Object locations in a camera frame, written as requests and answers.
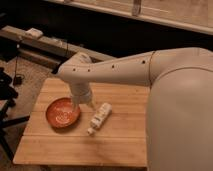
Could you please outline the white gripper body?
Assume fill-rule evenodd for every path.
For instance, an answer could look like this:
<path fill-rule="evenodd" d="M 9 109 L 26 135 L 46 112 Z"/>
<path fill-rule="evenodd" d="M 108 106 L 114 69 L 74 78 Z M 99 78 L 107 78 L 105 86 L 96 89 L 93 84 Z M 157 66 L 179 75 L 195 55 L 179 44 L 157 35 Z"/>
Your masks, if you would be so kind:
<path fill-rule="evenodd" d="M 88 83 L 74 83 L 69 85 L 72 101 L 76 104 L 86 104 L 92 100 L 92 91 Z"/>

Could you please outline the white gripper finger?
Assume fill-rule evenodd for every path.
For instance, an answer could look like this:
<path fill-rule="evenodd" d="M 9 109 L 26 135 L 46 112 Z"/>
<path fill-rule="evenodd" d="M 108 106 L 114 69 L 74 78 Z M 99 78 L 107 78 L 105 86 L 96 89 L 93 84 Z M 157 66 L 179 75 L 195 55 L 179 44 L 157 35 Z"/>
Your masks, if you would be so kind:
<path fill-rule="evenodd" d="M 89 102 L 87 103 L 87 105 L 88 105 L 90 108 L 93 108 L 93 109 L 95 108 L 92 101 L 89 101 Z"/>
<path fill-rule="evenodd" d="M 79 104 L 74 102 L 72 103 L 71 106 L 72 106 L 72 110 L 75 111 L 79 107 Z"/>

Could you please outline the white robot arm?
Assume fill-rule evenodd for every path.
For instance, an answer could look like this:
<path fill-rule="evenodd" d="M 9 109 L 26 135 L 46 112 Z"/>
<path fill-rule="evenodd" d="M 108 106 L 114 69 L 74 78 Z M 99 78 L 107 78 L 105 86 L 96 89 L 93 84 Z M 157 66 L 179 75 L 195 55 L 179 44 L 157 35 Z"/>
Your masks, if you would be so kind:
<path fill-rule="evenodd" d="M 57 76 L 76 104 L 92 100 L 91 82 L 148 86 L 148 171 L 213 171 L 213 51 L 158 50 L 99 63 L 78 52 Z"/>

